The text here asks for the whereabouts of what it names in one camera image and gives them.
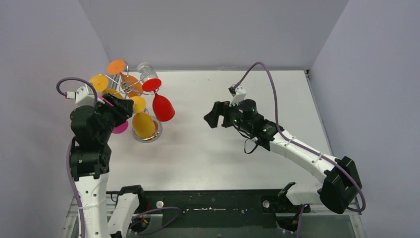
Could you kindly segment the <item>red wine glass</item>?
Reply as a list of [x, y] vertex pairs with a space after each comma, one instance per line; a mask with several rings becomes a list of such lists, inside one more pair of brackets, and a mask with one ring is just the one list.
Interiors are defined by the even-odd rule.
[[162, 81], [158, 78], [152, 78], [147, 80], [143, 85], [142, 89], [145, 92], [153, 92], [154, 99], [152, 102], [152, 108], [156, 118], [161, 122], [166, 122], [175, 116], [175, 109], [172, 103], [164, 96], [158, 94], [158, 89], [161, 87]]

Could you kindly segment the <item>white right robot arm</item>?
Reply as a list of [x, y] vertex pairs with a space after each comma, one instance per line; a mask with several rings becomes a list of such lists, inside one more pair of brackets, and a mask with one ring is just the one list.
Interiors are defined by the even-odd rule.
[[308, 146], [259, 114], [252, 99], [245, 99], [237, 106], [229, 101], [216, 101], [204, 120], [211, 128], [216, 128], [219, 117], [223, 117], [222, 127], [235, 128], [257, 146], [289, 159], [316, 178], [313, 185], [288, 184], [279, 198], [279, 206], [284, 212], [290, 213], [299, 205], [320, 203], [337, 214], [350, 209], [362, 188], [352, 159], [347, 156], [338, 159]]

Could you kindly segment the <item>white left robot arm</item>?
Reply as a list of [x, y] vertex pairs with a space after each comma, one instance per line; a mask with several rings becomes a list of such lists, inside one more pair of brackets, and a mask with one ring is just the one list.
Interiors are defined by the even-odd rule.
[[124, 238], [132, 217], [147, 207], [140, 185], [117, 191], [116, 207], [107, 217], [106, 187], [115, 127], [133, 116], [134, 102], [110, 94], [94, 106], [80, 106], [70, 114], [74, 137], [68, 149], [67, 171], [79, 209], [81, 238]]

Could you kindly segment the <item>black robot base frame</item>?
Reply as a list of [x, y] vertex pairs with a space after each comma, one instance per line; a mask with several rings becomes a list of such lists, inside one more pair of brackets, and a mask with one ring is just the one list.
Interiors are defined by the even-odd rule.
[[164, 228], [297, 230], [309, 205], [293, 205], [282, 189], [144, 191], [129, 233], [151, 235]]

